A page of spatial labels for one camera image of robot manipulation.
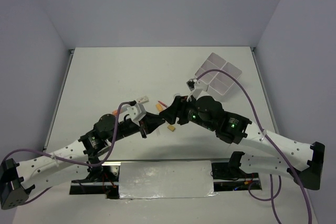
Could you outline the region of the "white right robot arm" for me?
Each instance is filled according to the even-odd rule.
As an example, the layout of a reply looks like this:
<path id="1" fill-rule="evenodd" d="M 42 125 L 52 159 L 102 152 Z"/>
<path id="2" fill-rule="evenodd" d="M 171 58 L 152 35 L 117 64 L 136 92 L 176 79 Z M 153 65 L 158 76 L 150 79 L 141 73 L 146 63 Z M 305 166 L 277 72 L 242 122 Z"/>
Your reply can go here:
<path id="1" fill-rule="evenodd" d="M 319 190 L 325 145 L 301 143 L 272 131 L 261 130 L 257 123 L 239 114 L 225 111 L 210 96 L 199 99 L 176 96 L 173 103 L 159 113 L 168 124 L 195 123 L 227 144 L 251 147 L 265 157 L 234 151 L 228 162 L 233 177 L 268 173 L 292 178 L 309 190 Z"/>

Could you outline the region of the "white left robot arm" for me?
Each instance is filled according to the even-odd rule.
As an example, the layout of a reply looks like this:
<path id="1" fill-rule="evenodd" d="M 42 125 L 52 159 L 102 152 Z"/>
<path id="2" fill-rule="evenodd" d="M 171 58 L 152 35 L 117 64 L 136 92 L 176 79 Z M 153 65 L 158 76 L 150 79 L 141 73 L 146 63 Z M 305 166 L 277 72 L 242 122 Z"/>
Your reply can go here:
<path id="1" fill-rule="evenodd" d="M 116 141 L 140 133 L 143 138 L 165 120 L 146 113 L 139 121 L 121 122 L 112 114 L 103 115 L 93 129 L 73 143 L 52 153 L 16 162 L 7 155 L 1 163 L 1 209 L 9 210 L 31 202 L 30 195 L 71 180 L 98 181 L 104 174 L 101 156 L 108 156 Z"/>

